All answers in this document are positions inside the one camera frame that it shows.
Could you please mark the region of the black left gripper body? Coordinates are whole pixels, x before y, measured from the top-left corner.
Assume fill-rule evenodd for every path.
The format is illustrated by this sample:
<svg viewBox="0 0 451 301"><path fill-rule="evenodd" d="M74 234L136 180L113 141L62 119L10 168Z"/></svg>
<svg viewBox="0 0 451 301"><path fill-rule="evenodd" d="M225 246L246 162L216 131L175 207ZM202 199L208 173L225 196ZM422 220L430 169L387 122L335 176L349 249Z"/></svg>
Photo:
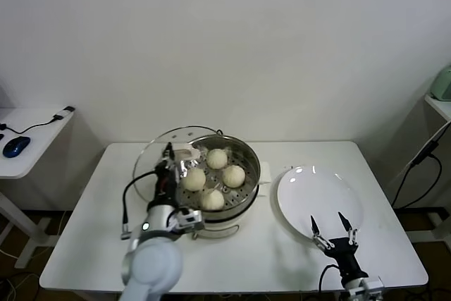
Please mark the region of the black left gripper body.
<svg viewBox="0 0 451 301"><path fill-rule="evenodd" d="M156 165L152 174L156 176L156 184L154 188L154 198L150 202L150 208L168 205L177 209L179 206L176 199L178 174L176 173L174 161L167 159L162 160Z"/></svg>

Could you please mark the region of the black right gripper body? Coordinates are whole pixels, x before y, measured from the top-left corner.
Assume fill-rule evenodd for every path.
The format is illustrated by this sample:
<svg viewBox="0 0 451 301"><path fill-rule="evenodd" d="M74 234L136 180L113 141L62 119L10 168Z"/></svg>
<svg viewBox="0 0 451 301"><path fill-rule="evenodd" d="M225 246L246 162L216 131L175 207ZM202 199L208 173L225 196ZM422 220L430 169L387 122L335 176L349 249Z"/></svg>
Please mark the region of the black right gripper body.
<svg viewBox="0 0 451 301"><path fill-rule="evenodd" d="M358 245L350 244L348 238L334 238L330 242L333 246L326 250L326 256L334 259L338 265L342 281L353 281L358 278L368 278L362 271L355 258Z"/></svg>

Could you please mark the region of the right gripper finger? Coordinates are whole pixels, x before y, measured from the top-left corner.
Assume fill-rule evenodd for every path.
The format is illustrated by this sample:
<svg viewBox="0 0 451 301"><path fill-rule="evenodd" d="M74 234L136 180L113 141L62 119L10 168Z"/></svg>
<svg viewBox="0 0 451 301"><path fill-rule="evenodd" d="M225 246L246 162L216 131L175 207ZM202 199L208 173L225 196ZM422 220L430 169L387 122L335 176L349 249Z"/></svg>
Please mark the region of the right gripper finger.
<svg viewBox="0 0 451 301"><path fill-rule="evenodd" d="M338 215L343 227L347 231L349 244L357 245L357 229L352 227L350 221L341 212L338 212Z"/></svg>
<svg viewBox="0 0 451 301"><path fill-rule="evenodd" d="M312 237L313 243L321 251L331 250L332 248L334 248L334 244L331 241L325 239L322 236L322 234L320 233L319 227L313 216L310 216L310 220L311 220L311 231L313 233L313 237Z"/></svg>

